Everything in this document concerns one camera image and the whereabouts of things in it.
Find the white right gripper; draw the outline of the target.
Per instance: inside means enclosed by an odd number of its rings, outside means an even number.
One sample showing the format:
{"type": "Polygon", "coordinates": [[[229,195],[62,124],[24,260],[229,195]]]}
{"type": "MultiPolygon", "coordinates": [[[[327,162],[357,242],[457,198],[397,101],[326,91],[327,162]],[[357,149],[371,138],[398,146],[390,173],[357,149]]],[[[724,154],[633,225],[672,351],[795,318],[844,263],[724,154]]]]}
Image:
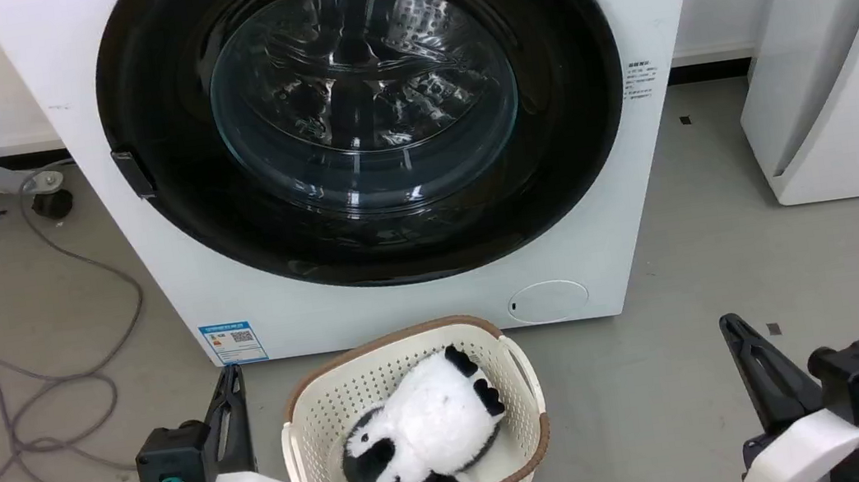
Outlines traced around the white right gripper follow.
{"type": "Polygon", "coordinates": [[[859,482],[859,426],[821,410],[818,383],[744,318],[719,320],[764,433],[780,433],[788,420],[805,417],[758,452],[743,482],[859,482]]]}

